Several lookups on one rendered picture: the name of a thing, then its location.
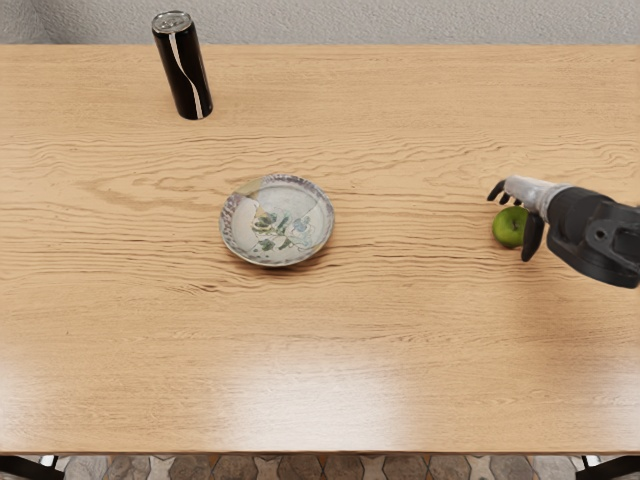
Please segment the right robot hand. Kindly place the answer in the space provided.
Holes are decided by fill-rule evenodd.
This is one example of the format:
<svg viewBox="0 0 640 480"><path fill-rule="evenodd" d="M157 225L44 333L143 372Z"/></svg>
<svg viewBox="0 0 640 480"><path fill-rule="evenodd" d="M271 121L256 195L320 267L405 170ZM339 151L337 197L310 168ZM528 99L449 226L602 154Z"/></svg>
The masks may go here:
<svg viewBox="0 0 640 480"><path fill-rule="evenodd" d="M528 218L524 228L521 260L528 262L542 242L546 224L549 222L548 210L551 201L562 191L572 188L567 183L552 183L531 177L511 175L499 181L487 196L488 201L495 200L499 195L501 205L514 199L516 205L522 205L528 211Z"/></svg>

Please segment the patterned ceramic plate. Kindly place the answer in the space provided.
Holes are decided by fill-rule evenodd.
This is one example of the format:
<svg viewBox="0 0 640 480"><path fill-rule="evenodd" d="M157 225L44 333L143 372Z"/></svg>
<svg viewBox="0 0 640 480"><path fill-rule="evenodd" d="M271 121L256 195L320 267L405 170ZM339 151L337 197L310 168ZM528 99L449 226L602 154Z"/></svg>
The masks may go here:
<svg viewBox="0 0 640 480"><path fill-rule="evenodd" d="M224 202L219 231L225 246L262 267L288 267L310 259L334 229L334 207L315 183L270 174L237 188Z"/></svg>

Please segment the green apple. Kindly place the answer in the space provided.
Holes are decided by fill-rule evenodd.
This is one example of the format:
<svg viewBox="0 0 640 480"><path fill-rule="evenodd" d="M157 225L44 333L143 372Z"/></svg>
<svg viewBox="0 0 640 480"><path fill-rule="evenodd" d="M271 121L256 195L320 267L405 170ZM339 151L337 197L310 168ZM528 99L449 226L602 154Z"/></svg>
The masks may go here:
<svg viewBox="0 0 640 480"><path fill-rule="evenodd" d="M505 248L521 247L528 211L521 206L511 206L501 210L492 222L494 239Z"/></svg>

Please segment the black drink can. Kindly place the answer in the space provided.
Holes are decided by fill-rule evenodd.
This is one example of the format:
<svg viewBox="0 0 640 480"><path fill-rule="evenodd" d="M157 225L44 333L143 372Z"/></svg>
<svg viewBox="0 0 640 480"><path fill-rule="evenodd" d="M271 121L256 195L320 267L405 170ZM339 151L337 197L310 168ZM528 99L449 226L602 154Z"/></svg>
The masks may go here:
<svg viewBox="0 0 640 480"><path fill-rule="evenodd" d="M154 41L179 115L200 120L213 112L213 100L192 17L172 10L151 23Z"/></svg>

